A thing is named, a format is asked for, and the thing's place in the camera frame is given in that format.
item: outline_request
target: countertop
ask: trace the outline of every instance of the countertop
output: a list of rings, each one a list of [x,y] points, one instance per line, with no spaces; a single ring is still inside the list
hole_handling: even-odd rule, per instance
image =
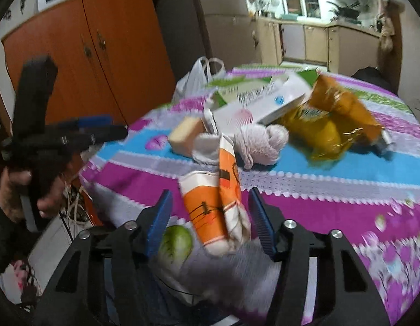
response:
[[[273,22],[273,23],[279,23],[279,24],[300,24],[300,25],[305,25],[305,26],[310,26],[310,27],[320,27],[320,28],[331,28],[331,27],[344,27],[344,28],[349,28],[349,29],[353,29],[353,30],[357,30],[363,33],[367,33],[370,34],[371,36],[375,36],[375,37],[380,37],[380,33],[376,32],[373,28],[368,28],[368,27],[363,27],[360,25],[356,25],[353,23],[349,23],[346,21],[333,21],[333,22],[324,22],[321,20],[317,20],[317,21],[310,21],[310,20],[300,20],[300,21],[290,21],[290,20],[286,20],[286,19],[276,19],[276,18],[269,18],[269,17],[259,17],[259,19],[261,20],[265,20],[265,21],[269,21],[269,22]]]

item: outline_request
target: green fruit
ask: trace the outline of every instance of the green fruit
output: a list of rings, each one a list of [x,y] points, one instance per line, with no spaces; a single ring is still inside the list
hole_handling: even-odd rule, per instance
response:
[[[183,263],[193,249],[192,235],[182,225],[168,227],[163,234],[158,257],[170,264]]]

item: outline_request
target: blue circle logo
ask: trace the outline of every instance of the blue circle logo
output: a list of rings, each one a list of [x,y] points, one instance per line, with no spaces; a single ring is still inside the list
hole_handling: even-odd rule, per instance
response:
[[[284,104],[284,97],[283,97],[282,95],[280,95],[280,96],[276,97],[276,98],[275,98],[275,103],[276,103],[277,105],[282,105],[282,104]]]

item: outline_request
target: orange cabinet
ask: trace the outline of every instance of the orange cabinet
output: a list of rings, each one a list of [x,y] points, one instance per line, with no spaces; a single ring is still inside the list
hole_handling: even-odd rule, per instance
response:
[[[59,72],[48,123],[110,114],[132,124],[175,88],[152,0],[70,0],[3,39],[14,89],[25,61],[49,54]]]

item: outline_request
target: metal screw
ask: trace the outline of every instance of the metal screw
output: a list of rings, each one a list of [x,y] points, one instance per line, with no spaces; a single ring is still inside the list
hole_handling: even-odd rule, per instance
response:
[[[89,233],[87,230],[82,230],[79,233],[79,238],[80,239],[88,239],[91,236],[91,233]]]
[[[284,225],[288,228],[288,229],[294,229],[297,226],[297,223],[294,220],[286,220],[284,222]]]
[[[124,224],[125,229],[127,230],[133,230],[137,228],[136,221],[128,221],[126,224]]]
[[[331,235],[332,235],[335,239],[340,239],[340,238],[342,238],[342,237],[343,237],[343,232],[342,232],[341,230],[334,229],[334,230],[331,232]]]

